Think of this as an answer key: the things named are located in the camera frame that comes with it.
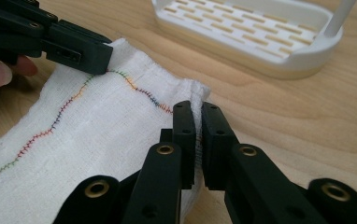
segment white tray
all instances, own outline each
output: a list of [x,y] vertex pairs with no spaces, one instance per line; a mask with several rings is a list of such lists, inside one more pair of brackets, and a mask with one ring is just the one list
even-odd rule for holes
[[330,22],[333,13],[329,10],[290,0],[152,3],[165,31],[268,76],[285,79],[307,77],[321,69],[341,39],[341,24],[351,8],[337,10],[339,17],[334,17],[338,21]]

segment white towel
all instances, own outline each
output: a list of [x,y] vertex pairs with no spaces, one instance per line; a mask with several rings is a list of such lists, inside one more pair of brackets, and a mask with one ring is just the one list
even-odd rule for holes
[[[123,180],[139,170],[160,130],[172,128],[178,102],[191,101],[199,132],[206,86],[173,77],[124,39],[111,46],[105,75],[58,65],[29,113],[0,138],[0,224],[52,223],[82,180]],[[195,186],[182,193],[182,219],[200,173],[197,164]]]

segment white plastic basket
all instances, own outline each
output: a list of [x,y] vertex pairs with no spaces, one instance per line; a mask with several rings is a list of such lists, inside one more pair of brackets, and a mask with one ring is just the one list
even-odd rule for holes
[[355,1],[336,14],[291,0],[152,0],[165,31],[271,77],[317,73]]

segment fabric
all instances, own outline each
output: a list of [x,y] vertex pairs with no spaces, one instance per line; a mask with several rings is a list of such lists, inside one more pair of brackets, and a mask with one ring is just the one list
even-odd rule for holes
[[[0,138],[0,224],[52,223],[82,180],[123,180],[139,170],[160,130],[172,128],[178,102],[192,102],[199,132],[206,86],[173,77],[124,39],[111,45],[105,75],[58,65],[28,114]],[[197,164],[195,186],[182,193],[181,220],[200,178]]]

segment light wood surface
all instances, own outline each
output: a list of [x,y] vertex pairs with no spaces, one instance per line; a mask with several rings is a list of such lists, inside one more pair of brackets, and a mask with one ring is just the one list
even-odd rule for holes
[[[311,1],[334,10],[339,1]],[[125,37],[177,77],[208,85],[242,143],[262,148],[292,182],[307,187],[331,177],[357,190],[357,3],[330,61],[300,80],[265,77],[159,29],[150,0],[41,0],[60,19]],[[0,89],[0,137],[37,100],[54,69],[34,59],[39,74]],[[230,223],[223,193],[203,189],[185,223]]]

